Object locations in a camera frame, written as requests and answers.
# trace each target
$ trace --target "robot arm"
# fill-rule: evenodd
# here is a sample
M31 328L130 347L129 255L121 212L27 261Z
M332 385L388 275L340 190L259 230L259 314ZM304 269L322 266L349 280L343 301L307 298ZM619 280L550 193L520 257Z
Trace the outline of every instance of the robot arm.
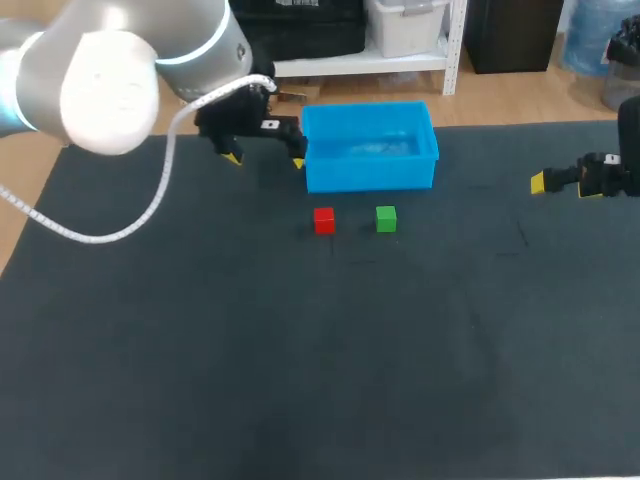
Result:
M38 130L99 154L123 154L153 128L156 73L191 102L251 73L273 77L273 70L254 59L228 0L73 0L46 29L0 20L0 137ZM238 162L235 135L276 137L304 158L297 119L269 117L269 94L246 87L203 108L201 135Z

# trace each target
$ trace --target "white storage box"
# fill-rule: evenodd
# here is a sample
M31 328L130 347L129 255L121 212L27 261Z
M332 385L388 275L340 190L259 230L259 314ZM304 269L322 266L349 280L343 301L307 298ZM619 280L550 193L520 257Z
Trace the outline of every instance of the white storage box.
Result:
M450 0L367 0L373 41L383 57L435 50Z

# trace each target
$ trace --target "red cube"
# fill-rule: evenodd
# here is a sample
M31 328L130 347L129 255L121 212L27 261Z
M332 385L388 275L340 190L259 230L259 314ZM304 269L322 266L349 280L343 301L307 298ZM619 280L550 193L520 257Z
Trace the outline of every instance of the red cube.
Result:
M336 217L333 208L316 208L313 211L313 223L318 235L333 235L336 233Z

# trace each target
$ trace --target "white shelf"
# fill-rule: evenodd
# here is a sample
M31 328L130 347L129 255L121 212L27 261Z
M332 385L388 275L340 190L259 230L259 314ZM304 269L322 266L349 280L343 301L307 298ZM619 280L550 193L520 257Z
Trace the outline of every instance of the white shelf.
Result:
M460 49L467 0L451 0L448 8L448 40L444 34L431 53L410 57L384 58L370 40L364 52L343 57L318 58L276 62L277 77L322 77L325 75L354 75L367 73L425 72L444 70L444 95L456 91Z
M443 36L430 53L410 57L384 58L372 41L361 53L342 57L276 62L277 77L320 77L365 73L423 72L444 70L447 65L447 40Z

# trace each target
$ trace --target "green cube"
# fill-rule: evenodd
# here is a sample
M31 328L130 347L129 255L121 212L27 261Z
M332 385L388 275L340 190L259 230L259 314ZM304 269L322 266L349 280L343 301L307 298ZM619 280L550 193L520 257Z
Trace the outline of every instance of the green cube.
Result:
M376 229L378 233L395 233L397 227L396 207L376 208Z

